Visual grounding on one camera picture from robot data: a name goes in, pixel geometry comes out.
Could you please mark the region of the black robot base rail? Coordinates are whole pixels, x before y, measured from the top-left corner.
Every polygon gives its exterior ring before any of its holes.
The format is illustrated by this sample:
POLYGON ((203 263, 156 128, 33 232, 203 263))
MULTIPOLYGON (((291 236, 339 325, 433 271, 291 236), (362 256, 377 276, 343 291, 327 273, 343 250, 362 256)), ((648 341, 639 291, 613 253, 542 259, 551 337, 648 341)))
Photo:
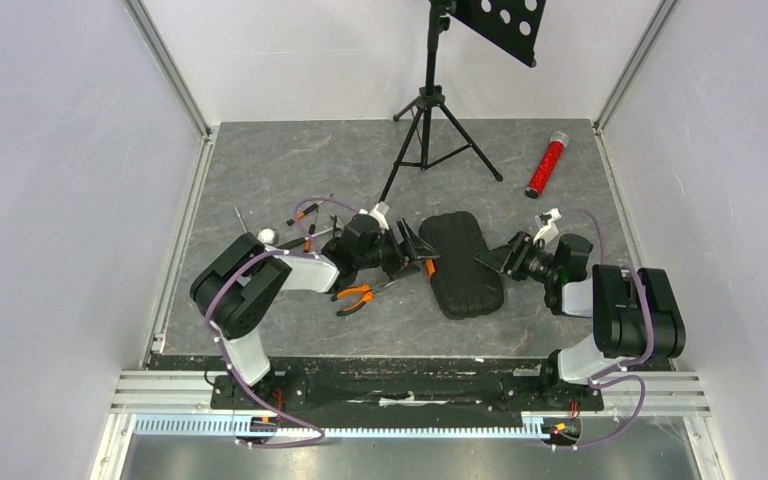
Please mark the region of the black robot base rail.
POLYGON ((552 379, 539 359, 274 357, 262 400, 323 428, 515 427, 523 412, 604 408, 600 393, 552 379))

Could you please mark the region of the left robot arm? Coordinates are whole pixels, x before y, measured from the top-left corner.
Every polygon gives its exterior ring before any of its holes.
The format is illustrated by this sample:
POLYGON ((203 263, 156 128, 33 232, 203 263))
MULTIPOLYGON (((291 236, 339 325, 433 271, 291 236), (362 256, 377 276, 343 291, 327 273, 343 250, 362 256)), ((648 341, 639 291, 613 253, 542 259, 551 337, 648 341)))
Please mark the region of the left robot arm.
POLYGON ((261 408, 271 401, 274 383, 267 376, 271 364, 259 325, 280 292, 310 291, 333 299, 357 294, 360 301, 339 312, 348 316, 377 290, 355 286, 359 272, 379 269, 389 286, 439 256, 404 219, 390 228, 382 215, 362 211, 319 252, 269 246, 244 233, 197 276, 190 297, 237 380, 236 396, 250 408, 261 408))

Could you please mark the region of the black plastic tool case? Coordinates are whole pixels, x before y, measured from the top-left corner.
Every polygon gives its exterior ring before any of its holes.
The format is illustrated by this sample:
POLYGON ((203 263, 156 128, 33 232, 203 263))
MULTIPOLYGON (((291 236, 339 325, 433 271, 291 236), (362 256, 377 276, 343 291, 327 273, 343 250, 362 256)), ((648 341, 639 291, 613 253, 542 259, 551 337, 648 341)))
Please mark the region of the black plastic tool case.
POLYGON ((475 256, 488 250, 475 216, 456 211, 425 219, 420 237, 439 252, 436 272, 429 280, 435 301, 450 320, 489 315, 505 301, 500 276, 478 263, 475 256))

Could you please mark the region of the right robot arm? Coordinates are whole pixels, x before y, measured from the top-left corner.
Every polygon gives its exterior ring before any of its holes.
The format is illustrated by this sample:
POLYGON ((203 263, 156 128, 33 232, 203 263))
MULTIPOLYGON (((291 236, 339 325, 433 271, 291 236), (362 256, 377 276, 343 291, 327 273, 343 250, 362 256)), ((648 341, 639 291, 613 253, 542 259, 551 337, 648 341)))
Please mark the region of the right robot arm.
POLYGON ((561 235, 556 250, 520 232, 507 244, 477 254, 485 267, 515 281, 544 287, 544 303, 555 315, 589 318, 592 332, 572 347, 553 352, 542 364, 537 392, 551 408, 562 408, 606 375, 648 360, 679 357, 686 329, 668 274, 663 269, 588 263, 593 244, 577 234, 561 235))

